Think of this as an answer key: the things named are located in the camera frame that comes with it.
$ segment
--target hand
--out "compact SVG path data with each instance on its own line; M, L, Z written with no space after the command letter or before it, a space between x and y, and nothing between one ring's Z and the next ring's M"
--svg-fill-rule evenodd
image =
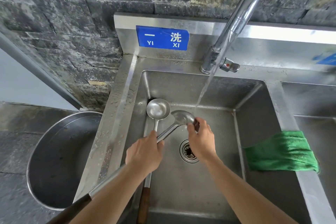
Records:
M194 125L188 123L189 145L195 156L202 162L206 162L214 156L217 156L215 149L215 135L210 126L202 118L196 117L199 122L198 134Z
M138 139L126 151L126 164L134 163L146 172L156 170L162 160L164 141L156 143L157 133L152 130L147 137Z

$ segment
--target blue sign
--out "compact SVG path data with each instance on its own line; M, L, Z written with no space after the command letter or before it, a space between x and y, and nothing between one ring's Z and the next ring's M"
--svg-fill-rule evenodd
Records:
M336 66L336 53L320 60L317 64Z
M186 51L189 32L185 29L137 26L139 46Z

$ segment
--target green towel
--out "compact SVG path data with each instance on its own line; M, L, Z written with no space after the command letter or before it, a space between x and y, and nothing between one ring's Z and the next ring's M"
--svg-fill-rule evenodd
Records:
M320 170L302 131L283 131L245 148L245 153L250 170Z

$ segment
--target faucet handle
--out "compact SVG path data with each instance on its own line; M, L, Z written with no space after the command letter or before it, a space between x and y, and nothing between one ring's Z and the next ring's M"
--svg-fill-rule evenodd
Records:
M239 70L240 65L237 63L234 63L232 60L229 60L228 58L225 58L220 68L224 70L225 72L231 71L233 73L236 73Z

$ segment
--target sink drain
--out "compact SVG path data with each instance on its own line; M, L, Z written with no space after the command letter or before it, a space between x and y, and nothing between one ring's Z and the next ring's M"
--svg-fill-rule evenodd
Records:
M180 145L180 155L183 158L185 162L188 163L196 163L199 160L196 158L196 156L191 151L189 140L184 140Z

